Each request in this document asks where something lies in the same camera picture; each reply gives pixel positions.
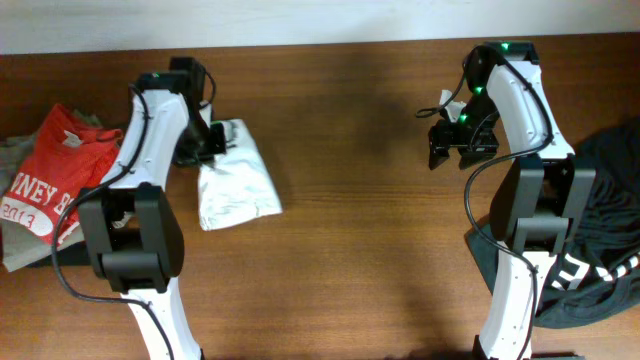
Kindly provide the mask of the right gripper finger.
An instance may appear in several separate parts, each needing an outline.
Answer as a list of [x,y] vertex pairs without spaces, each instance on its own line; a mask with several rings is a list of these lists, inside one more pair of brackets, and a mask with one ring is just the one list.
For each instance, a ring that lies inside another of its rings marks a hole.
[[490,148],[459,148],[458,152],[461,156],[458,164],[460,170],[468,169],[493,158],[493,150]]
[[449,147],[440,145],[430,145],[429,169],[435,170],[450,158]]

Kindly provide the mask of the white t-shirt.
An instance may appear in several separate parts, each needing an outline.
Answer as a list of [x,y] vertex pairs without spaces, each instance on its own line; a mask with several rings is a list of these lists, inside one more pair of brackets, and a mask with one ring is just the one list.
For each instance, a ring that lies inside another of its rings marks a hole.
[[202,230],[230,228],[282,213],[276,187],[244,121],[211,119],[208,126],[224,151],[200,161],[197,190]]

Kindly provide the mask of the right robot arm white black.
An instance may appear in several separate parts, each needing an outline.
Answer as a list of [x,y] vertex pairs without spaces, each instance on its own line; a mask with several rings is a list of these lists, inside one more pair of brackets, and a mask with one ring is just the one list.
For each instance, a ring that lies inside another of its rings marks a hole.
[[[595,169],[576,158],[546,100],[539,57],[530,42],[476,45],[465,57],[459,84],[472,97],[458,114],[448,100],[430,110],[429,167],[458,150],[460,168],[473,171],[463,194],[476,234],[498,252],[489,315],[475,336],[474,359],[529,359],[534,319],[546,278],[575,236]],[[490,230],[473,217],[476,178],[511,164],[492,200]]]

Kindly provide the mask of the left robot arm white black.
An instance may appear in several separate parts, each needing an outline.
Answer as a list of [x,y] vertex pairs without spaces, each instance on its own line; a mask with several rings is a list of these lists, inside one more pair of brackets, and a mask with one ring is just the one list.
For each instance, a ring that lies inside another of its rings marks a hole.
[[125,304],[152,359],[201,359],[179,291],[184,237],[166,196],[172,166],[197,166],[227,150],[213,121],[211,73],[192,57],[132,84],[132,114],[119,154],[94,188],[74,201],[95,275],[113,296],[85,301]]

